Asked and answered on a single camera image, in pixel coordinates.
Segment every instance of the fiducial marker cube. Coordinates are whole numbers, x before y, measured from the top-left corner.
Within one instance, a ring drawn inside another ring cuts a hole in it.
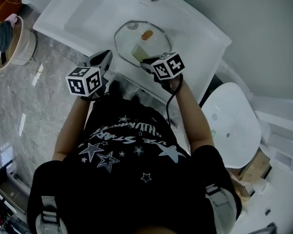
[[[176,52],[168,53],[156,62],[152,63],[154,71],[159,80],[172,79],[185,68],[180,56]]]
[[[100,69],[75,67],[65,77],[72,95],[88,97],[102,87]]]

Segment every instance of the glass lid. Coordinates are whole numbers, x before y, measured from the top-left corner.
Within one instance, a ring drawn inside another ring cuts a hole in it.
[[[143,59],[171,52],[166,33],[147,21],[128,21],[114,35],[117,53],[129,63],[140,67]]]

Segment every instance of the hand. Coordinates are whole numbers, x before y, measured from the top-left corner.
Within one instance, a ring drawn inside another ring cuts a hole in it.
[[[96,92],[92,93],[91,95],[89,96],[79,96],[80,99],[83,99],[85,101],[92,101],[93,99],[97,98],[98,96],[96,95]]]
[[[177,87],[179,85],[179,82],[180,82],[180,75],[178,75],[175,78],[169,80],[170,87],[171,87],[171,89],[173,91],[175,91],[177,89]]]

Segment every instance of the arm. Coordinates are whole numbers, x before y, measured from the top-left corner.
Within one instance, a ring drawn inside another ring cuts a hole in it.
[[[87,119],[90,101],[77,97],[59,133],[52,160],[62,161],[77,144]]]
[[[175,90],[179,85],[179,77],[172,79],[170,84]],[[176,98],[190,143],[191,153],[193,154],[197,148],[203,145],[213,146],[209,124],[185,81],[183,81]]]

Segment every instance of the drain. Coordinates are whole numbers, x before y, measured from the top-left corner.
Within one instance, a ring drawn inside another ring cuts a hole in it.
[[[127,28],[131,29],[131,30],[134,30],[134,29],[138,28],[138,23],[136,23],[136,22],[128,23]]]
[[[213,120],[217,120],[217,119],[218,119],[218,116],[217,116],[217,114],[212,114],[212,115],[211,115],[211,118],[212,118]]]

